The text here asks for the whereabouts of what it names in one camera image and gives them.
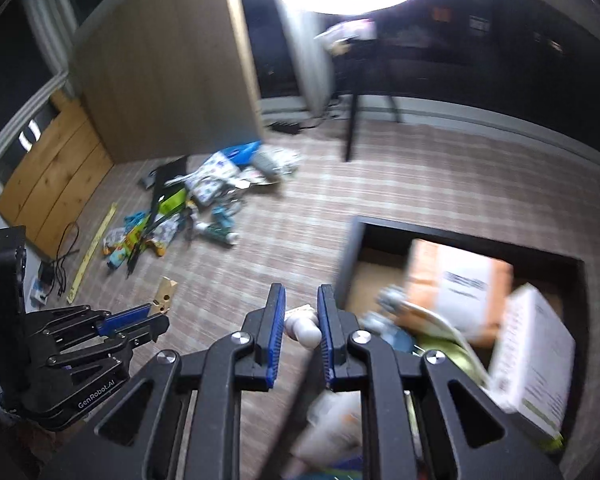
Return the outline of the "black folding tool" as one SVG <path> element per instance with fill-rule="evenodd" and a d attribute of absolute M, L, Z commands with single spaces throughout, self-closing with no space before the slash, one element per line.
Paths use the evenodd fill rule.
<path fill-rule="evenodd" d="M 152 199 L 150 203 L 150 209 L 148 217 L 146 218 L 145 223 L 143 224 L 143 229 L 140 231 L 140 238 L 135 243 L 133 250 L 131 252 L 130 258 L 128 260 L 128 267 L 126 268 L 126 277 L 129 278 L 137 265 L 137 261 L 140 258 L 140 253 L 142 252 L 143 244 L 145 238 L 148 233 L 149 227 L 154 223 L 156 215 L 159 210 L 159 200 L 162 196 L 163 185 L 161 183 L 156 183 L 154 186 L 154 192 L 152 192 Z"/>

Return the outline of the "blue plastic bag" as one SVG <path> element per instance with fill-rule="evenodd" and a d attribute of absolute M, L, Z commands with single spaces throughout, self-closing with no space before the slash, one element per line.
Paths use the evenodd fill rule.
<path fill-rule="evenodd" d="M 254 141 L 245 144 L 230 146 L 223 148 L 221 153 L 238 167 L 248 166 L 261 146 L 260 141 Z"/>

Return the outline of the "blue citrus cream tube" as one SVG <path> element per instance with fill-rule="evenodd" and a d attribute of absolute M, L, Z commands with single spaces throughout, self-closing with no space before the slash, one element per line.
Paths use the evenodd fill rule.
<path fill-rule="evenodd" d="M 124 245 L 119 245 L 107 257 L 107 266 L 110 270 L 117 270 L 122 263 L 129 258 L 129 249 Z"/>

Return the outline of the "orange white carton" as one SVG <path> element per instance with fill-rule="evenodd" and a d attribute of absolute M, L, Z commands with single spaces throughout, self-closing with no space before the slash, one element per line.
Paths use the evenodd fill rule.
<path fill-rule="evenodd" d="M 428 240 L 412 243 L 406 300 L 443 316 L 474 347 L 494 345 L 512 286 L 513 266 L 503 260 Z"/>

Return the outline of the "yellow white snack packet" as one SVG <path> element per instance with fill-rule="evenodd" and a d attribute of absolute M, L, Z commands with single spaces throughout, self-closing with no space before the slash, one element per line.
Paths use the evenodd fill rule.
<path fill-rule="evenodd" d="M 104 255 L 112 254 L 124 242 L 125 237 L 125 228 L 110 230 L 102 239 L 102 253 Z"/>

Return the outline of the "green orange snack bag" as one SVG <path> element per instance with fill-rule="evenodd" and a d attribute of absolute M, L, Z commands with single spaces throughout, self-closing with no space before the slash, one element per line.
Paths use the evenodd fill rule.
<path fill-rule="evenodd" d="M 178 214 L 185 206 L 187 200 L 186 188 L 179 188 L 169 196 L 163 196 L 158 203 L 157 218 L 168 218 L 174 214 Z"/>

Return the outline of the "black storage bin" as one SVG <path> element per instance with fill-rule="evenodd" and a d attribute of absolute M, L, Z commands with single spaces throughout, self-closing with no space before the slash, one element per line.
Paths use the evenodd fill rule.
<path fill-rule="evenodd" d="M 448 348 L 500 408 L 559 460 L 588 351 L 582 260 L 404 222 L 355 217 L 338 307 Z"/>

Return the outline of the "white cardboard box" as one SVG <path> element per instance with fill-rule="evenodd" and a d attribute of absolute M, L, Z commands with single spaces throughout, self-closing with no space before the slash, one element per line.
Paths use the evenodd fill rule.
<path fill-rule="evenodd" d="M 539 289 L 524 284 L 509 295 L 486 392 L 534 440 L 560 437 L 574 350 L 573 336 Z"/>

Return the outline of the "white round bottle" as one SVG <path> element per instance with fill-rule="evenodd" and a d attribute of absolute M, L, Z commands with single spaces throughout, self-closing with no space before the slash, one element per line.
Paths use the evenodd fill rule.
<path fill-rule="evenodd" d="M 284 331 L 290 339 L 309 350 L 315 349 L 322 341 L 317 310 L 310 304 L 302 304 L 285 312 Z"/>

